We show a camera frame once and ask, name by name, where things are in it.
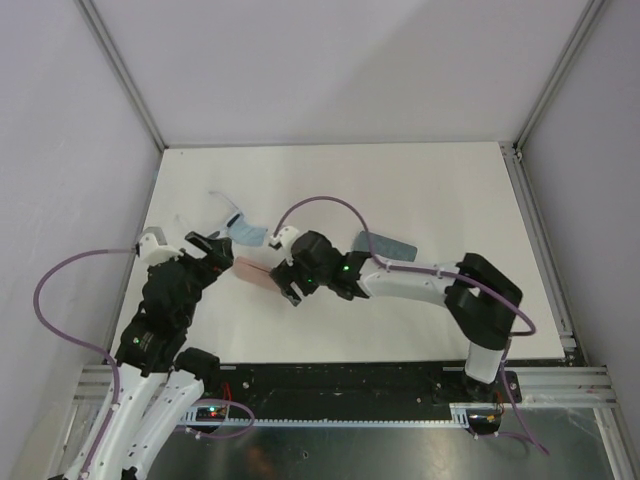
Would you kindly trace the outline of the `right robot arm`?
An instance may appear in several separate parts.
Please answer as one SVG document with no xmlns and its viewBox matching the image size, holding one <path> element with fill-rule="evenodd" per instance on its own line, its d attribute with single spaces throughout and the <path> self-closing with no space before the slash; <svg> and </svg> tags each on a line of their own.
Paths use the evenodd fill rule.
<svg viewBox="0 0 640 480">
<path fill-rule="evenodd" d="M 368 251 L 341 253 L 316 231 L 285 227 L 269 239 L 284 259 L 269 276 L 294 306 L 325 287 L 339 298 L 399 298 L 442 307 L 469 341 L 461 376 L 463 393 L 484 401 L 497 389 L 501 360 L 523 293 L 479 254 L 457 263 L 422 265 Z"/>
</svg>

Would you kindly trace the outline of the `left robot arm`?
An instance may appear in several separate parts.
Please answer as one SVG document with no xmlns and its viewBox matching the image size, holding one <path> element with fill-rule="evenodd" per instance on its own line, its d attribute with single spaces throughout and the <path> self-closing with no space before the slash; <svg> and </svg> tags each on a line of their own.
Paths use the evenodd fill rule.
<svg viewBox="0 0 640 480">
<path fill-rule="evenodd" d="M 219 358 L 184 344 L 204 290 L 233 266 L 232 241 L 196 232 L 185 239 L 202 257 L 170 246 L 158 227 L 141 234 L 142 299 L 121 334 L 107 397 L 63 478 L 146 478 L 184 413 L 219 392 Z"/>
</svg>

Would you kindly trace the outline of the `pink glasses case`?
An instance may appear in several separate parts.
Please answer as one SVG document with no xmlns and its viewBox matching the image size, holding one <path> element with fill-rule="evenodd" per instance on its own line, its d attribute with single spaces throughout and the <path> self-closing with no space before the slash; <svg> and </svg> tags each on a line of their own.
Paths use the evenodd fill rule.
<svg viewBox="0 0 640 480">
<path fill-rule="evenodd" d="M 270 277 L 271 269 L 247 257 L 237 257 L 232 267 L 234 275 L 242 281 L 262 289 L 280 293 L 278 285 Z"/>
</svg>

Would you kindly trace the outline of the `blue glasses case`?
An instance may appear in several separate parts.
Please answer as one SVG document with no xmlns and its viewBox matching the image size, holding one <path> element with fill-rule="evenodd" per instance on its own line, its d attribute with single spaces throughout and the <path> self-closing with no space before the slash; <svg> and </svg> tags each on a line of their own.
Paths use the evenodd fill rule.
<svg viewBox="0 0 640 480">
<path fill-rule="evenodd" d="M 377 255 L 388 259 L 413 262 L 418 253 L 416 246 L 373 232 L 367 234 L 365 231 L 360 231 L 356 235 L 352 242 L 351 250 L 369 252 L 369 243 L 372 243 Z"/>
</svg>

